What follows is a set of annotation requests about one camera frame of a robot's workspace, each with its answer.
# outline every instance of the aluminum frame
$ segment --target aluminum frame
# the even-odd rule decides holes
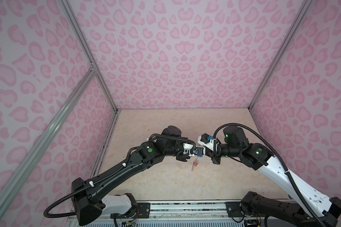
[[[103,90],[104,94],[105,94],[105,97],[106,99],[108,100],[112,110],[114,113],[117,112],[117,108],[116,108],[116,105],[111,97],[111,94],[110,94],[110,91],[108,89],[108,87],[106,86],[106,83],[100,73],[100,71],[98,70],[98,66],[96,64],[96,61],[91,53],[91,50],[86,42],[86,39],[82,33],[82,30],[77,22],[77,19],[74,15],[74,12],[73,12],[73,9],[71,7],[71,4],[69,4],[68,0],[57,0],[58,3],[61,5],[62,7],[62,10],[64,12],[64,14],[66,15],[72,29],[73,29],[73,32],[74,34],[76,35],[83,51],[84,51],[84,54],[87,58],[87,61],[91,64],[92,67],[94,67],[94,70],[95,71],[98,71],[98,74],[96,75],[97,77],[97,80],[99,81],[100,83],[100,86],[101,86],[101,89]]]
[[[256,93],[255,93],[253,99],[250,102],[250,105],[249,105],[250,112],[255,107],[255,104],[259,100],[259,97],[261,96],[261,93],[264,90],[268,80],[272,77],[276,66],[278,65],[278,63],[280,62],[282,57],[284,56],[284,53],[286,52],[289,44],[293,40],[294,35],[296,34],[298,28],[302,24],[304,18],[306,17],[308,10],[311,9],[310,6],[312,5],[313,2],[314,2],[314,0],[304,0],[304,2],[302,3],[302,6],[299,8],[296,17],[294,18],[288,32],[286,33],[286,36],[285,36],[282,44],[280,45],[280,47],[277,51],[277,54],[275,55],[272,63],[270,64],[267,72],[265,73],[263,80],[261,81],[258,89],[256,90]]]
[[[292,199],[278,199],[278,201],[295,203]],[[186,221],[186,220],[232,220],[228,217],[225,202],[240,202],[240,199],[234,200],[191,200],[191,201],[137,201],[150,203],[149,218],[140,219],[141,222],[147,221]],[[255,219],[254,217],[244,217],[245,220]],[[96,223],[103,223],[104,221],[109,224],[113,223],[113,219],[109,215],[101,215],[93,223],[88,226],[96,226]],[[78,226],[76,216],[68,218],[66,226]]]
[[[0,220],[97,72],[91,68],[0,192]]]
[[[100,149],[100,152],[97,155],[97,158],[96,158],[95,164],[93,166],[93,170],[92,170],[90,177],[94,177],[94,176],[97,176],[100,174],[102,163],[106,157],[106,153],[107,153],[108,147],[110,145],[112,134],[114,133],[114,129],[115,129],[119,114],[120,114],[120,111],[118,111],[118,113],[115,113],[114,116],[112,117],[111,121],[110,121],[108,131],[106,132],[106,136],[105,136],[104,142],[102,144],[102,148]]]

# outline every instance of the mounting plate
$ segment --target mounting plate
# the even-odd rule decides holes
[[[139,217],[138,218],[149,218],[150,213],[150,203],[138,203],[138,209],[139,209]],[[122,219],[126,218],[124,215],[117,215],[116,218]]]
[[[225,202],[226,211],[229,218],[242,218],[244,215],[241,213],[240,202]]]

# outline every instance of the metal corner bracket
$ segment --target metal corner bracket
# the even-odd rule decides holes
[[[59,5],[62,7],[63,13],[66,15],[68,22],[70,26],[73,29],[74,34],[76,35],[76,38],[78,39],[82,50],[87,58],[87,61],[90,63],[91,68],[96,71],[96,78],[100,83],[101,89],[103,90],[106,99],[108,100],[112,110],[114,113],[117,112],[116,105],[111,97],[109,88],[106,86],[106,83],[104,81],[103,76],[101,75],[100,71],[98,70],[98,66],[96,64],[96,61],[91,53],[91,50],[89,48],[89,45],[86,42],[86,39],[81,31],[81,28],[78,24],[78,21],[76,19],[76,16],[74,15],[73,9],[71,7],[71,4],[69,4],[68,0],[57,0]]]

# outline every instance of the white cable clip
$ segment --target white cable clip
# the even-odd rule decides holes
[[[93,181],[90,181],[88,183],[91,185],[91,187],[95,187],[95,185],[93,184]]]
[[[218,140],[217,140],[217,137],[213,137],[213,136],[210,136],[211,137],[211,139],[210,140],[213,140],[214,142],[216,141],[216,144],[218,143]]]

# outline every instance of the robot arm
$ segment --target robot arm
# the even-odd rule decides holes
[[[185,162],[191,156],[204,154],[204,147],[197,147],[193,141],[182,138],[181,131],[174,126],[164,129],[162,134],[155,138],[156,142],[150,139],[139,147],[132,148],[129,152],[133,152],[127,163],[124,160],[86,181],[78,178],[72,182],[72,193],[86,188],[83,193],[72,197],[79,225],[87,225],[101,214],[117,213],[131,218],[137,210],[134,197],[130,193],[123,196],[107,196],[111,190],[133,175],[162,162],[165,156],[176,156],[177,160]],[[105,201],[109,201],[107,204],[110,206],[106,207],[101,201],[105,196]]]
[[[176,156],[179,161],[186,162],[194,155],[207,155],[214,164],[220,164],[221,157],[238,157],[240,162],[248,167],[258,170],[286,191],[297,203],[284,204],[273,199],[264,198],[257,193],[248,192],[241,200],[240,206],[246,216],[253,213],[263,213],[290,222],[296,226],[319,226],[317,221],[311,218],[308,210],[305,210],[303,202],[297,196],[291,182],[285,174],[281,163],[274,157],[264,145],[249,143],[244,131],[236,126],[228,126],[224,129],[225,144],[220,144],[207,134],[199,137],[198,143],[204,147],[181,137],[181,131],[174,126],[164,129],[162,134],[154,134],[139,147],[132,148],[127,158],[113,166],[104,173],[86,181],[78,178],[72,182],[72,193],[61,198],[45,211],[44,216],[57,218],[76,215],[79,225],[87,225],[97,219],[101,214],[122,214],[131,218],[138,209],[135,198],[127,193],[122,196],[108,196],[107,194],[119,184],[131,176],[149,169],[153,165],[162,162],[165,156]],[[214,151],[214,143],[217,143],[218,151]],[[335,227],[337,218],[341,214],[341,200],[337,197],[329,198],[311,187],[293,172],[295,184],[307,203],[328,227]],[[72,198],[75,213],[49,214],[49,211]]]
[[[223,133],[225,144],[220,144],[217,138],[213,139],[208,134],[203,134],[198,138],[198,143],[207,147],[206,155],[211,157],[214,164],[220,164],[221,156],[238,157],[241,163],[267,176],[297,202],[297,204],[285,205],[282,202],[249,192],[241,201],[241,204],[244,204],[244,206],[241,206],[244,213],[247,215],[253,212],[263,213],[297,226],[314,226],[314,224],[319,226],[311,218],[311,213],[297,195],[281,162],[274,156],[273,152],[260,143],[249,143],[244,131],[240,127],[228,126],[224,128]],[[214,152],[214,143],[219,145],[220,151],[218,151],[218,155]],[[305,202],[314,213],[326,226],[336,226],[337,218],[341,214],[341,200],[337,197],[329,198],[306,183],[291,170],[288,170],[288,172],[292,176],[302,197],[305,198]]]

